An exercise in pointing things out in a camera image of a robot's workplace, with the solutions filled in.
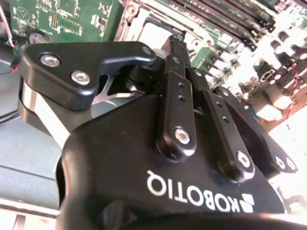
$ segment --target electronic component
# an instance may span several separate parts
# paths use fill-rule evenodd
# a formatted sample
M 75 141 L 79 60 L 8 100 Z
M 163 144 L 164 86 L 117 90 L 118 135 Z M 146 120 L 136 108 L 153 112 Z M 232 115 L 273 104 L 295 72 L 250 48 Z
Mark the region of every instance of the electronic component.
M 291 46 L 291 49 L 295 52 L 294 58 L 299 60 L 304 60 L 307 58 L 307 48 L 306 47 L 299 47 L 297 45 Z
M 255 93 L 248 102 L 253 107 L 256 115 L 266 121 L 280 120 L 283 117 L 278 109 L 268 103 L 261 91 Z
M 273 80 L 272 76 L 276 70 L 266 61 L 262 61 L 259 66 L 255 66 L 254 68 L 261 82 Z
M 287 42 L 287 40 L 290 38 L 290 36 L 285 32 L 285 31 L 281 31 L 278 34 L 278 38 L 282 41 L 282 42 Z
M 52 18 L 51 18 L 51 27 L 57 28 L 59 25 L 59 15 L 57 13 L 52 13 Z
M 271 42 L 271 46 L 272 46 L 272 48 L 274 49 L 274 51 L 275 51 L 276 54 L 281 53 L 281 47 L 282 47 L 282 45 L 281 45 L 278 41 L 276 41 L 276 40 L 272 41 L 272 42 Z
M 291 104 L 289 96 L 285 96 L 277 85 L 270 85 L 265 92 L 272 104 L 279 109 L 286 109 Z
M 294 59 L 291 58 L 286 52 L 282 52 L 276 55 L 276 57 L 284 68 L 289 68 L 294 63 Z

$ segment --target screw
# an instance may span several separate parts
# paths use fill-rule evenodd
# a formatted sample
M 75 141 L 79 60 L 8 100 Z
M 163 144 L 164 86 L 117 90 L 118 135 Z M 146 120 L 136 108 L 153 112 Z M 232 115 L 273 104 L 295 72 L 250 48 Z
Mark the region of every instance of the screw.
M 295 170 L 295 169 L 296 169 L 295 164 L 294 164 L 289 158 L 286 158 L 286 161 L 287 161 L 287 164 L 289 165 L 289 167 L 290 167 L 292 170 Z
M 56 56 L 53 56 L 50 54 L 44 54 L 43 56 L 41 56 L 40 61 L 45 66 L 49 66 L 49 67 L 57 67 L 61 63 L 60 60 Z
M 242 153 L 241 151 L 236 152 L 236 157 L 238 158 L 238 160 L 240 161 L 240 163 L 245 167 L 248 168 L 250 166 L 250 160 L 247 157 L 247 155 L 245 155 L 244 153 Z
M 150 49 L 149 49 L 148 47 L 146 47 L 146 46 L 143 46 L 143 47 L 142 47 L 142 50 L 143 50 L 146 54 L 148 54 L 148 55 L 151 54 Z
M 184 145 L 186 145 L 190 142 L 190 136 L 182 128 L 176 128 L 175 129 L 175 137 L 176 137 L 177 140 L 180 141 L 180 143 L 182 143 Z
M 278 164 L 278 166 L 281 169 L 285 169 L 286 168 L 286 165 L 284 164 L 284 162 L 279 157 L 275 157 L 275 160 L 276 160 L 276 163 Z
M 180 61 L 177 57 L 173 57 L 173 61 L 176 62 L 178 65 L 180 64 Z
M 86 73 L 79 70 L 74 71 L 71 74 L 71 79 L 80 85 L 87 85 L 90 83 L 90 77 Z
M 198 75 L 198 76 L 201 76 L 202 73 L 199 71 L 199 69 L 195 69 L 195 73 Z
M 229 93 L 226 89 L 222 88 L 222 93 L 225 95 L 225 96 L 229 96 Z

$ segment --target capacitor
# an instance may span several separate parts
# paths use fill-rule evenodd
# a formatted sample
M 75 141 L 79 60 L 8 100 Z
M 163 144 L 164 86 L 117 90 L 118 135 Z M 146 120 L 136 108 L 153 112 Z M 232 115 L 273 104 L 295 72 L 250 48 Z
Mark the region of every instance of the capacitor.
M 297 58 L 300 60 L 304 60 L 307 58 L 307 48 L 293 45 L 291 46 L 291 49 L 295 52 L 295 54 L 293 55 L 294 58 Z
M 284 68 L 291 67 L 291 65 L 294 63 L 293 58 L 291 58 L 287 53 L 282 52 L 278 55 L 276 55 L 279 62 L 282 64 Z
M 271 42 L 271 46 L 274 49 L 276 54 L 280 54 L 282 52 L 282 44 L 280 44 L 278 41 L 274 40 Z
M 278 38 L 282 41 L 282 42 L 286 42 L 286 40 L 289 38 L 290 36 L 285 32 L 285 31 L 281 31 L 278 34 Z

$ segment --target metal bracket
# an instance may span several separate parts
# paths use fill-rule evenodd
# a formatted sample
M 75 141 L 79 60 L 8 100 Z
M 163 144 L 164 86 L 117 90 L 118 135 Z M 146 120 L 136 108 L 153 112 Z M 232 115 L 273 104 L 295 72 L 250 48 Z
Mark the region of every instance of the metal bracket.
M 24 50 L 21 73 L 36 92 L 69 109 L 82 110 L 91 106 L 100 76 L 107 75 L 108 80 L 99 101 L 108 100 L 114 98 L 108 91 L 122 67 L 149 66 L 155 58 L 141 42 L 35 44 Z
M 223 99 L 212 93 L 203 74 L 189 69 L 194 107 L 200 107 L 208 121 L 208 132 L 222 172 L 236 182 L 249 180 L 255 175 L 254 163 Z
M 229 90 L 217 87 L 213 92 L 224 99 L 254 163 L 268 179 L 280 173 L 297 172 L 294 161 Z
M 184 47 L 173 36 L 163 46 L 170 54 L 165 59 L 156 145 L 174 161 L 182 161 L 196 150 L 193 96 L 191 83 L 185 77 L 189 62 L 183 57 Z

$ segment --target motherboard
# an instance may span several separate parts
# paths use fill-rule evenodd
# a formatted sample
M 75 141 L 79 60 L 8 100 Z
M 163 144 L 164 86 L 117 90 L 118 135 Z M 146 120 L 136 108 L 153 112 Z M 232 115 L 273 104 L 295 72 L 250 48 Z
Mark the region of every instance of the motherboard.
M 162 56 L 187 44 L 212 88 L 255 117 L 279 120 L 307 85 L 307 0 L 11 0 L 19 56 L 31 43 L 141 41 Z

